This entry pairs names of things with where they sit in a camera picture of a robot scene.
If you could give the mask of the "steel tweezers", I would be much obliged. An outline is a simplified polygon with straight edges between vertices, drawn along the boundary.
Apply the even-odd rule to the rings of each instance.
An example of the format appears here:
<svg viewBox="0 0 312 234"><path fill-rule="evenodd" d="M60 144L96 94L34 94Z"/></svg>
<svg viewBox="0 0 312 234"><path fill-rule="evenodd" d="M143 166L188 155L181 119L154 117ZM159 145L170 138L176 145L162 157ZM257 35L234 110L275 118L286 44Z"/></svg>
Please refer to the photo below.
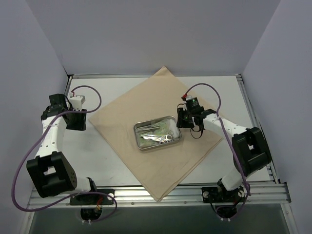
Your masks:
<svg viewBox="0 0 312 234"><path fill-rule="evenodd" d="M138 132L148 132L148 131L153 131L153 130L156 130L156 129L159 129L160 126L159 125L154 125L154 126L144 126L144 127L140 127L140 128L137 128L136 130Z"/></svg>

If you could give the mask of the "long steel scissors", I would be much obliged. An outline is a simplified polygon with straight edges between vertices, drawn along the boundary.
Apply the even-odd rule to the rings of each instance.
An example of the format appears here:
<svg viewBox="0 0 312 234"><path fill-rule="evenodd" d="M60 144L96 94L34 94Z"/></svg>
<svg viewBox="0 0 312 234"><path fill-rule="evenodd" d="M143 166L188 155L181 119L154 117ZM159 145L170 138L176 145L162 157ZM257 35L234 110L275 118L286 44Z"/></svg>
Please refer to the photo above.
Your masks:
<svg viewBox="0 0 312 234"><path fill-rule="evenodd" d="M146 140L152 140L161 143L167 143L173 140L173 137L169 134L141 134L141 137Z"/></svg>

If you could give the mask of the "green glove packet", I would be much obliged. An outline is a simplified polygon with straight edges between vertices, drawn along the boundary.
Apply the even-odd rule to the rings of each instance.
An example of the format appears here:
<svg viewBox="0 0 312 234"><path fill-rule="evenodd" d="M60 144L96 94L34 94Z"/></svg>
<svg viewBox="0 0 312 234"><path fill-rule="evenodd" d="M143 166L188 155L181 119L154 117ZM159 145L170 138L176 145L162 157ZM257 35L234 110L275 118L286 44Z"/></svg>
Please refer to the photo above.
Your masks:
<svg viewBox="0 0 312 234"><path fill-rule="evenodd" d="M153 140L150 140L150 139L144 139L143 137L140 137L138 139L138 145L139 145L139 148L149 148L149 147L152 147L152 146L156 146L158 145L159 143L156 142L156 141L153 141Z"/></svg>
<svg viewBox="0 0 312 234"><path fill-rule="evenodd" d="M161 120L149 126L148 134L167 134L170 130L168 119Z"/></svg>

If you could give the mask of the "white gauze pad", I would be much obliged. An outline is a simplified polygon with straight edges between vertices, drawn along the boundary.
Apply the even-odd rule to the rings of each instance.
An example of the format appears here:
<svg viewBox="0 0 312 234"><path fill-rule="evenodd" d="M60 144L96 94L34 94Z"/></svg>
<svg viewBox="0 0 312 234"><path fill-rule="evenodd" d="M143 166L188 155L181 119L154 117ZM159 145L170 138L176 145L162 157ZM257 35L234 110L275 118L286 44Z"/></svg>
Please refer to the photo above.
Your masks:
<svg viewBox="0 0 312 234"><path fill-rule="evenodd" d="M168 126L168 134L172 136L172 138L179 138L179 129L176 126L176 122L173 119L170 119L168 121L169 126Z"/></svg>

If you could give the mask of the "steel hemostat forceps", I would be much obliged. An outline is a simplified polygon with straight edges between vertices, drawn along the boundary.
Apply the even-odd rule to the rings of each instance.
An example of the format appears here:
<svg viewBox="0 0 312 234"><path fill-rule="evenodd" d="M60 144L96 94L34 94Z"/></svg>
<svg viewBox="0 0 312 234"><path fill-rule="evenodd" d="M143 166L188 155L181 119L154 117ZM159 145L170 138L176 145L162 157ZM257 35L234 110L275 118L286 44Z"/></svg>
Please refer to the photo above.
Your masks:
<svg viewBox="0 0 312 234"><path fill-rule="evenodd" d="M155 135L152 135L152 137L154 138L154 140L157 140L159 142L169 142L169 141L173 140L172 136L169 135L168 133L166 133L166 134L155 134Z"/></svg>

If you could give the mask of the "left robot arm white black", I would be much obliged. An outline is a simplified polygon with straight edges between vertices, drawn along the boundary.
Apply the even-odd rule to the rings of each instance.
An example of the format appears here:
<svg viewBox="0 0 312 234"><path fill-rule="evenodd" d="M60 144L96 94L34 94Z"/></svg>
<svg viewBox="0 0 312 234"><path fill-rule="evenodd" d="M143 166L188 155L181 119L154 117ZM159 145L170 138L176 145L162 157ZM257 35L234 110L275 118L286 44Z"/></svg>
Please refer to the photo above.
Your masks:
<svg viewBox="0 0 312 234"><path fill-rule="evenodd" d="M94 204L98 200L94 181L78 177L62 152L66 130L86 130L86 111L82 107L85 97L55 94L49 100L50 105L41 115L43 139L35 158L27 161L27 171L42 198L81 193L86 204Z"/></svg>

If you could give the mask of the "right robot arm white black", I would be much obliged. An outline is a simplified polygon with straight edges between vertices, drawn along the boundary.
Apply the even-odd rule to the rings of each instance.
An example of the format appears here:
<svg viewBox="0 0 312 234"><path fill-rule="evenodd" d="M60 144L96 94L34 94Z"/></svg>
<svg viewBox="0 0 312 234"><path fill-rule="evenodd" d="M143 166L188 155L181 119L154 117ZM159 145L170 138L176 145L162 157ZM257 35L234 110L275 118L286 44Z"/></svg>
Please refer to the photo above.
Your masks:
<svg viewBox="0 0 312 234"><path fill-rule="evenodd" d="M228 201L234 196L234 190L240 186L248 189L246 180L258 170L266 167L272 161L268 144L262 131L257 128L239 126L225 118L221 118L213 109L205 110L196 97L184 95L183 107L177 108L177 127L199 132L211 131L224 137L233 154L233 168L218 182L217 197Z"/></svg>

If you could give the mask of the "stainless steel tray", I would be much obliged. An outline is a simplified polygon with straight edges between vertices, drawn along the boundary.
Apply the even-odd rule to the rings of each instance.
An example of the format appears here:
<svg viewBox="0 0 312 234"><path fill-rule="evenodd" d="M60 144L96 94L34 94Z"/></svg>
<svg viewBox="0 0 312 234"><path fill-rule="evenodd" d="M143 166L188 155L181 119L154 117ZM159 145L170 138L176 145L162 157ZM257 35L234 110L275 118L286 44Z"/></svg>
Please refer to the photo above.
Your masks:
<svg viewBox="0 0 312 234"><path fill-rule="evenodd" d="M142 151L174 144L182 139L173 116L138 122L134 125L134 134L137 147Z"/></svg>

